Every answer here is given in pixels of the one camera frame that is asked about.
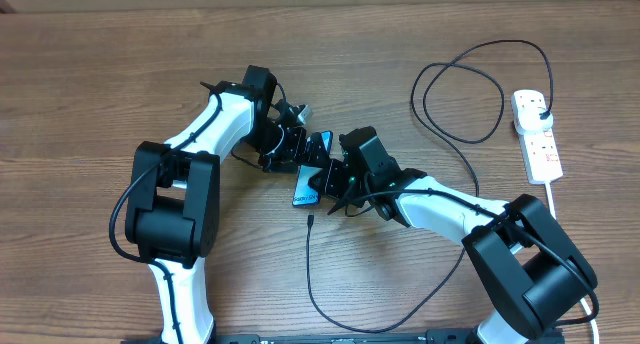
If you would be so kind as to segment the Samsung Galaxy smartphone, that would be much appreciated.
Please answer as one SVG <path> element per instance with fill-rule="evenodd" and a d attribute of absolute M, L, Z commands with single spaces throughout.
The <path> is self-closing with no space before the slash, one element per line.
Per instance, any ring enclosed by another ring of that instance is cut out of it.
<path fill-rule="evenodd" d="M 298 178 L 292 205 L 294 207 L 303 207 L 316 205 L 320 202 L 320 195 L 309 185 L 309 180 L 321 171 L 320 168 L 302 165 L 299 167 Z"/>

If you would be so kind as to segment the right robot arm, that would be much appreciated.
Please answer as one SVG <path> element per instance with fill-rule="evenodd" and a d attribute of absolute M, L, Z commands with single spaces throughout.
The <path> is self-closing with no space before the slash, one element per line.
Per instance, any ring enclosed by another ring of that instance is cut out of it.
<path fill-rule="evenodd" d="M 511 202 L 482 199 L 399 167 L 373 127 L 339 139 L 344 157 L 330 158 L 319 133 L 305 143 L 302 162 L 319 168 L 310 186 L 334 200 L 386 221 L 427 229 L 460 245 L 481 280 L 493 311 L 469 330 L 468 343 L 539 342 L 555 328 L 593 320 L 599 313 L 596 274 L 551 211 L 535 196 Z M 583 299 L 592 309 L 571 321 Z"/>

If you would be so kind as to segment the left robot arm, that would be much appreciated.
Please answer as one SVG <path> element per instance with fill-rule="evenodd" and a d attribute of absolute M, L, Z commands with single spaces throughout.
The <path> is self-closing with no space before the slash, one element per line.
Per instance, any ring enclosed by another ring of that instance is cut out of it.
<path fill-rule="evenodd" d="M 325 163 L 332 132 L 309 134 L 309 106 L 273 96 L 282 89 L 269 69 L 247 68 L 239 83 L 207 84 L 208 103 L 183 131 L 135 151 L 131 183 L 116 207 L 126 211 L 125 236 L 134 260 L 151 270 L 163 328 L 157 343 L 212 343 L 206 258 L 219 227 L 221 165 L 246 143 L 264 172 L 294 173 L 303 181 Z"/>

